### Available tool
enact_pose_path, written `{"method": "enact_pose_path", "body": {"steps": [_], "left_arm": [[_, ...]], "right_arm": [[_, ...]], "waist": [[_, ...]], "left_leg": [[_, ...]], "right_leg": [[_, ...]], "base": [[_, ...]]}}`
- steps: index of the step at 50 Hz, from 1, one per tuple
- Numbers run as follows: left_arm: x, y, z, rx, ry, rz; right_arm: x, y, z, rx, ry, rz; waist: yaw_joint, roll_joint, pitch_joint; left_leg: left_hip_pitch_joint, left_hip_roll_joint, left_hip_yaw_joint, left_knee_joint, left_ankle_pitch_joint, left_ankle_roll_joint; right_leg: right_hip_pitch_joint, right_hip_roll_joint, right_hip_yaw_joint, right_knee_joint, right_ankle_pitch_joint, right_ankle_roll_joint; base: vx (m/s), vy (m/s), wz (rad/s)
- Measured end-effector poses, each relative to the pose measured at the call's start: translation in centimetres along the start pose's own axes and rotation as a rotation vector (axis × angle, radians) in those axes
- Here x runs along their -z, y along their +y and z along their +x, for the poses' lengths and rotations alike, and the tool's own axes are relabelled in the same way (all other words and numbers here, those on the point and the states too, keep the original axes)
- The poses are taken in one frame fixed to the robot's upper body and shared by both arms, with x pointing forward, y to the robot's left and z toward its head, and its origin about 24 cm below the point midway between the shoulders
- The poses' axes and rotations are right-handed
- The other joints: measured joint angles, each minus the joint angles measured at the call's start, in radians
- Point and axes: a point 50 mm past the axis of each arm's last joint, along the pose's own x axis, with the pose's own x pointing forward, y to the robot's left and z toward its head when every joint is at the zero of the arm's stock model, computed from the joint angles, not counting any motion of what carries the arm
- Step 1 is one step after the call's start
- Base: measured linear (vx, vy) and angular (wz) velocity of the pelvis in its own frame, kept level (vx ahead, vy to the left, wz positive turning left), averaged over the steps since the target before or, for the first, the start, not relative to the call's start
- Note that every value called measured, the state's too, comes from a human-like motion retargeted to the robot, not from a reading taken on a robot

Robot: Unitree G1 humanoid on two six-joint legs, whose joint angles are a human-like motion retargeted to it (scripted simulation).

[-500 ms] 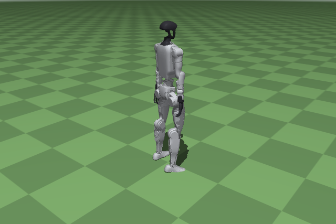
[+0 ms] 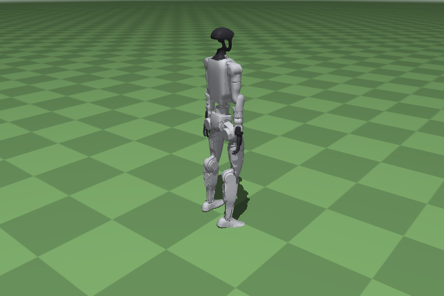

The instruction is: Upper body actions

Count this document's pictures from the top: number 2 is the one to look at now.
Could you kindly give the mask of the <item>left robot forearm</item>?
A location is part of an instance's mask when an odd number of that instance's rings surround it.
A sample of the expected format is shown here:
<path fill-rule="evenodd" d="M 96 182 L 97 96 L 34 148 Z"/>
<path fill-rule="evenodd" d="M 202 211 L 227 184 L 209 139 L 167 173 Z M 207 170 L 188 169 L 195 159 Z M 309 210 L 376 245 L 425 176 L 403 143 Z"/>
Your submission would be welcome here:
<path fill-rule="evenodd" d="M 212 101 L 211 100 L 211 97 L 210 97 L 210 93 L 208 92 L 208 90 L 206 89 L 206 92 L 205 92 L 205 95 L 206 95 L 206 98 L 207 98 L 207 101 L 206 101 L 206 110 L 207 110 L 207 117 L 209 117 L 210 115 L 211 115 L 211 113 L 212 113 L 212 111 L 214 111 L 214 109 L 215 109 L 215 102 L 214 101 Z"/>

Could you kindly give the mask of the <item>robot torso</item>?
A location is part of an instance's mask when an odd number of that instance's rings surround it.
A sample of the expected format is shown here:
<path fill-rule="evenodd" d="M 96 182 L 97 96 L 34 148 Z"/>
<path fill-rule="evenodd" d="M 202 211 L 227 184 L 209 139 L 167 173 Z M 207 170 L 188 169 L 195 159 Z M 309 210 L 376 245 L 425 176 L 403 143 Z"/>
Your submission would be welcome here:
<path fill-rule="evenodd" d="M 210 125 L 215 130 L 222 132 L 222 125 L 226 122 L 232 122 L 232 115 L 228 113 L 230 105 L 227 104 L 232 103 L 232 101 L 230 77 L 227 73 L 226 63 L 235 61 L 227 55 L 225 55 L 226 59 L 223 60 L 213 60 L 212 57 L 207 61 L 208 88 L 211 100 L 219 105 L 210 115 Z"/>

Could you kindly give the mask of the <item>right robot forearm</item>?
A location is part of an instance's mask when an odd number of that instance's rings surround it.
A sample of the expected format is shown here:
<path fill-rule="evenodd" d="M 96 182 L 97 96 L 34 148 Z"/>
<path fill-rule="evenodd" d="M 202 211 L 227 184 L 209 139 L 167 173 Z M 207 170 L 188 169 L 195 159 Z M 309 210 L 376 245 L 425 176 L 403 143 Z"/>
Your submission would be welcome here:
<path fill-rule="evenodd" d="M 243 95 L 239 95 L 237 97 L 237 103 L 234 107 L 232 107 L 233 111 L 233 122 L 234 122 L 234 131 L 237 126 L 241 128 L 241 132 L 243 130 L 243 110 L 244 110 L 244 101 L 245 97 Z"/>

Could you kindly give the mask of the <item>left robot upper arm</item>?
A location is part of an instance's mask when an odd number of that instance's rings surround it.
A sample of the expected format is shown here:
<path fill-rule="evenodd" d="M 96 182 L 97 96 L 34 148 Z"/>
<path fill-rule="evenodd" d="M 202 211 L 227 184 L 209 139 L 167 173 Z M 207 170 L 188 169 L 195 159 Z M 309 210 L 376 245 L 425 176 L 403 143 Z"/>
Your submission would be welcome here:
<path fill-rule="evenodd" d="M 209 58 L 210 58 L 210 57 L 204 59 L 205 72 L 206 72 L 205 75 L 206 75 L 207 90 L 208 90 L 208 91 L 209 91 L 209 88 L 208 88 L 208 79 L 207 79 L 207 61 L 209 60 Z"/>

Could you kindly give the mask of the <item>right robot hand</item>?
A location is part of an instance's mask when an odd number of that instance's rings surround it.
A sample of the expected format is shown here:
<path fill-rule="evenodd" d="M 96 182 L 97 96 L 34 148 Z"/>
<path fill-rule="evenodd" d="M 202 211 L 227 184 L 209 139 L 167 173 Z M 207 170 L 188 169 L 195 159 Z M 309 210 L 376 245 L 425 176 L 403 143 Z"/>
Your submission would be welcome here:
<path fill-rule="evenodd" d="M 235 128 L 235 133 L 234 134 L 237 136 L 237 149 L 233 151 L 234 152 L 234 153 L 232 153 L 233 155 L 235 155 L 235 154 L 237 154 L 239 152 L 240 145 L 241 145 L 241 142 L 242 142 L 242 134 L 243 134 L 243 132 L 241 132 L 241 128 L 239 126 L 237 126 Z"/>

